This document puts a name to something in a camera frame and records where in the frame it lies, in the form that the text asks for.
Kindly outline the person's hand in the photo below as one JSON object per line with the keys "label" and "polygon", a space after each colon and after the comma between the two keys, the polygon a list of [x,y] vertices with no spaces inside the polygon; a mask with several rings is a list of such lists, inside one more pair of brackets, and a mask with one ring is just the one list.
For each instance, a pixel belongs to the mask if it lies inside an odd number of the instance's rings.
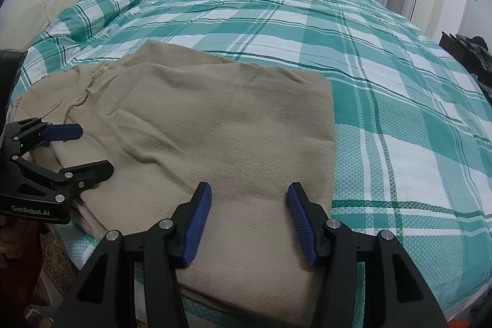
{"label": "person's hand", "polygon": [[1,257],[8,266],[27,258],[40,259],[39,223],[1,215]]}

